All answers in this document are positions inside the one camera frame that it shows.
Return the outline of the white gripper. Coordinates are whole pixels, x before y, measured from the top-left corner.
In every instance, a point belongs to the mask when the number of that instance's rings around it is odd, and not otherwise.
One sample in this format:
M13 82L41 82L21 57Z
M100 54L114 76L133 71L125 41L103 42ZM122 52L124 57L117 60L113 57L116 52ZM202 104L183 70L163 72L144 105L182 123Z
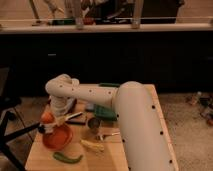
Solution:
M61 126L65 122L65 115L68 112L68 107L66 105L51 105L51 111L55 118L57 126Z

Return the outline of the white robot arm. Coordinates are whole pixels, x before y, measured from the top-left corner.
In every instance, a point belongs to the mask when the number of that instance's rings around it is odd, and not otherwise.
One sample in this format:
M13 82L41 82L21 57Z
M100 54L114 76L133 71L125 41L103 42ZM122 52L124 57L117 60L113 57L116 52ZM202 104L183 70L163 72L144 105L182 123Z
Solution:
M177 171L156 106L143 84L128 81L119 87L100 87L65 78L57 76L45 85L55 116L69 97L109 108L117 115L129 171Z

